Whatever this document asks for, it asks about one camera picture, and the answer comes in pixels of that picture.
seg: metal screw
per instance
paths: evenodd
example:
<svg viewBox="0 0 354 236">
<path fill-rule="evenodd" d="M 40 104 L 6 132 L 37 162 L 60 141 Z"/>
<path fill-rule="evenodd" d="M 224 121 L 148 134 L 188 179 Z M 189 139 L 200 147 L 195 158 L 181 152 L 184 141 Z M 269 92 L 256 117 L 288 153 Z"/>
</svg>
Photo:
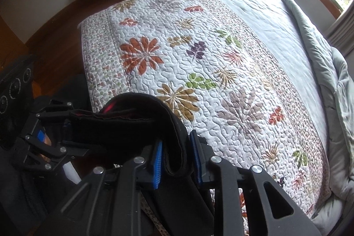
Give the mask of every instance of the metal screw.
<svg viewBox="0 0 354 236">
<path fill-rule="evenodd" d="M 211 162 L 214 162 L 214 163 L 220 163 L 222 158 L 220 156 L 214 155 L 210 158 L 210 160 L 211 160 Z"/>
<path fill-rule="evenodd" d="M 134 162 L 137 163 L 137 164 L 144 163 L 145 162 L 145 158 L 141 157 L 141 156 L 135 157 L 134 158 Z"/>
<path fill-rule="evenodd" d="M 102 174 L 103 171 L 104 171 L 104 168 L 101 166 L 97 166 L 93 169 L 93 173 L 95 173 L 95 174 Z"/>
<path fill-rule="evenodd" d="M 253 170 L 253 172 L 255 172 L 255 173 L 261 173 L 262 170 L 263 170 L 263 168 L 262 168 L 261 166 L 259 166 L 259 165 L 253 165 L 253 166 L 252 166 L 252 170 Z"/>
</svg>

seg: wooden baseboard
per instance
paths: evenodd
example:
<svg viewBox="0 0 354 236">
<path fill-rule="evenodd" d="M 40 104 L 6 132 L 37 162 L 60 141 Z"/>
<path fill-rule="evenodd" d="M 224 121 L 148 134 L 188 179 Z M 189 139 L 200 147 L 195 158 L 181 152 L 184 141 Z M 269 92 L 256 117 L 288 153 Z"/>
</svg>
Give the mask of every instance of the wooden baseboard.
<svg viewBox="0 0 354 236">
<path fill-rule="evenodd" d="M 29 48 L 30 53 L 35 53 L 43 43 L 46 37 L 50 36 L 54 30 L 62 26 L 69 19 L 72 18 L 72 12 L 79 11 L 91 5 L 95 0 L 75 0 L 61 11 L 59 11 L 55 16 L 48 20 L 44 25 L 42 25 L 25 43 Z"/>
</svg>

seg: curtain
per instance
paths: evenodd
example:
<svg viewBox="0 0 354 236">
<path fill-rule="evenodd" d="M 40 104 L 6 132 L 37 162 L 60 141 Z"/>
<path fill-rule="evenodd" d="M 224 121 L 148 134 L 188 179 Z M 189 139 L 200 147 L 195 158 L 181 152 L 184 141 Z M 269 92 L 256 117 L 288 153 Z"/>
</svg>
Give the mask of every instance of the curtain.
<svg viewBox="0 0 354 236">
<path fill-rule="evenodd" d="M 325 31 L 325 38 L 346 57 L 354 49 L 354 2 Z"/>
</svg>

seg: wooden floor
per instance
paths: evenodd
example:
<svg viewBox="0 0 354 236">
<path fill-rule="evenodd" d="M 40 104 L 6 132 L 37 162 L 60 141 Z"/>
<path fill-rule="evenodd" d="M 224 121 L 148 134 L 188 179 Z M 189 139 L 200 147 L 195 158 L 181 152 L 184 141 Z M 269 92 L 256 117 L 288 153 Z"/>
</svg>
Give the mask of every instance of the wooden floor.
<svg viewBox="0 0 354 236">
<path fill-rule="evenodd" d="M 78 0 L 69 5 L 62 15 L 46 23 L 40 37 L 32 37 L 26 43 L 30 53 L 37 57 L 34 80 L 40 85 L 43 95 L 52 95 L 71 76 L 84 73 L 80 30 L 77 26 L 86 17 L 119 1 Z"/>
</svg>

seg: white quilt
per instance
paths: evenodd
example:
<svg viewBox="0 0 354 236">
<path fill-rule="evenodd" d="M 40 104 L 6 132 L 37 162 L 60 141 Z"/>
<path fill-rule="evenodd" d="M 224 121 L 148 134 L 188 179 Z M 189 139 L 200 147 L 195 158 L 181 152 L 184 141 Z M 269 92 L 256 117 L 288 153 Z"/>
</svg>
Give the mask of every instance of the white quilt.
<svg viewBox="0 0 354 236">
<path fill-rule="evenodd" d="M 272 12 L 281 4 L 269 1 Z M 311 217 L 331 194 L 311 65 L 297 30 L 286 30 L 291 19 L 277 19 L 291 18 L 284 6 L 273 13 L 277 36 L 288 33 L 280 51 L 292 53 L 282 54 L 233 2 L 241 1 L 126 0 L 88 17 L 81 29 L 93 110 L 119 93 L 156 95 L 216 154 L 263 166 Z"/>
</svg>

